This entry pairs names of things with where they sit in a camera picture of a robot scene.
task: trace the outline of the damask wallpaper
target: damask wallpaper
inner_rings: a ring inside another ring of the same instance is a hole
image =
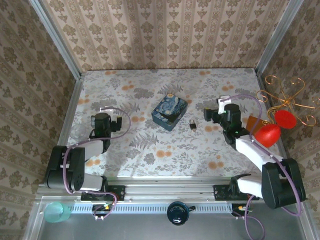
[[[296,90],[290,85],[292,76],[303,79],[306,83],[305,89],[295,102],[316,107],[314,101],[320,97],[319,0],[304,0],[263,73],[264,76],[268,74],[282,78],[287,93]],[[279,93],[279,87],[268,89],[273,93]],[[314,127],[299,124],[293,130],[284,131],[282,139],[289,155],[300,165],[307,197],[320,227],[320,112],[319,109],[311,111],[301,107],[295,107],[294,110],[300,117],[312,114],[317,121]]]
[[[0,0],[0,240],[23,235],[75,80],[25,0]]]
[[[289,0],[42,0],[87,70],[254,68]]]

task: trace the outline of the table surface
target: table surface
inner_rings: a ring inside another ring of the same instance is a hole
[[[163,69],[89,71],[86,73],[72,127],[83,124],[88,137],[90,118],[100,107],[113,106],[126,111],[132,121],[127,135],[111,140],[107,152],[92,157],[85,172],[107,177],[134,176],[234,176],[259,174],[244,155],[227,145],[222,128],[206,122],[203,109],[216,109],[221,95],[256,95],[259,84],[253,68]],[[188,102],[185,115],[169,132],[152,120],[151,112],[167,93]],[[258,116],[256,103],[250,99],[235,100],[245,127],[249,115]],[[266,108],[261,103],[262,117]],[[118,113],[108,111],[112,118]],[[196,123],[190,130],[189,120]],[[129,126],[123,116],[121,135]],[[76,141],[71,137],[69,144]],[[279,154],[276,145],[270,148]]]

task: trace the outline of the starry night box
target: starry night box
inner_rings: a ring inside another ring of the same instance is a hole
[[[168,131],[172,131],[187,111],[188,103],[168,93],[152,111],[152,120]]]

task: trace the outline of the purple cable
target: purple cable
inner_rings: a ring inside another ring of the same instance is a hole
[[[252,142],[252,144],[254,144],[258,149],[260,149],[261,151],[263,151],[265,154],[267,154],[270,158],[272,158],[280,167],[280,169],[282,170],[282,172],[284,173],[285,177],[287,178],[291,188],[292,188],[292,191],[293,191],[293,194],[294,194],[294,197],[295,197],[295,200],[297,202],[297,213],[295,212],[292,212],[290,210],[288,210],[286,207],[282,207],[283,210],[285,210],[287,213],[289,213],[290,215],[292,216],[296,216],[296,217],[299,217],[301,215],[301,201],[300,201],[300,198],[299,198],[299,194],[298,194],[298,191],[297,191],[297,188],[294,184],[294,182],[292,181],[291,177],[289,176],[289,173],[287,172],[286,168],[280,163],[280,161],[274,157],[268,150],[264,149],[263,147],[261,147],[256,141],[254,141],[253,137],[252,137],[252,133],[253,133],[253,130],[256,128],[256,126],[258,125],[259,123],[259,120],[261,119],[261,116],[262,116],[262,107],[260,105],[260,102],[258,99],[256,99],[255,97],[251,96],[251,95],[247,95],[247,94],[240,94],[240,95],[236,95],[236,96],[231,96],[231,97],[228,97],[228,98],[225,98],[225,99],[222,99],[221,102],[225,102],[227,100],[232,100],[232,99],[238,99],[238,98],[241,98],[241,97],[245,97],[245,98],[249,98],[249,99],[253,99],[258,107],[259,107],[259,115],[258,115],[258,118],[257,120],[255,121],[250,133],[249,133],[249,136],[250,136],[250,140]],[[251,196],[248,200],[248,202],[246,203],[246,209],[248,209],[248,206],[249,206],[249,202],[252,200],[254,196]],[[249,238],[251,240],[253,240],[253,238],[251,237],[250,233],[249,233],[249,230],[248,230],[248,225],[247,225],[247,218],[254,218],[254,220],[256,220],[262,227],[263,231],[264,231],[264,227],[262,225],[262,223],[256,219],[255,217],[252,217],[252,216],[247,216],[247,211],[245,211],[245,214],[244,214],[244,224],[245,224],[245,230],[249,236]]]
[[[87,139],[81,142],[78,142],[76,144],[73,144],[71,146],[69,146],[67,148],[67,150],[65,151],[64,157],[63,157],[63,163],[62,163],[62,178],[63,178],[63,185],[65,190],[67,191],[68,194],[74,194],[74,192],[72,190],[70,190],[69,186],[68,186],[68,181],[67,181],[67,158],[69,155],[69,152],[71,149],[74,149],[75,147],[80,147],[83,144],[89,143],[89,142],[93,142],[93,141],[103,141],[103,140],[112,140],[112,139],[118,139],[123,137],[124,135],[126,135],[130,128],[131,128],[131,119],[128,113],[126,113],[125,111],[121,110],[120,108],[117,107],[102,107],[100,108],[100,111],[103,110],[108,110],[108,109],[113,109],[113,110],[117,110],[123,114],[125,114],[128,119],[129,119],[129,127],[128,129],[120,136],[115,136],[115,137],[100,137],[100,138],[94,138],[94,139]],[[113,194],[112,192],[103,192],[103,191],[80,191],[80,192],[85,192],[85,193],[91,193],[91,194],[96,194],[96,195],[111,195],[114,198],[114,205],[112,206],[111,210],[106,214],[105,218],[113,211],[113,209],[116,207],[117,205],[117,196],[115,194]]]

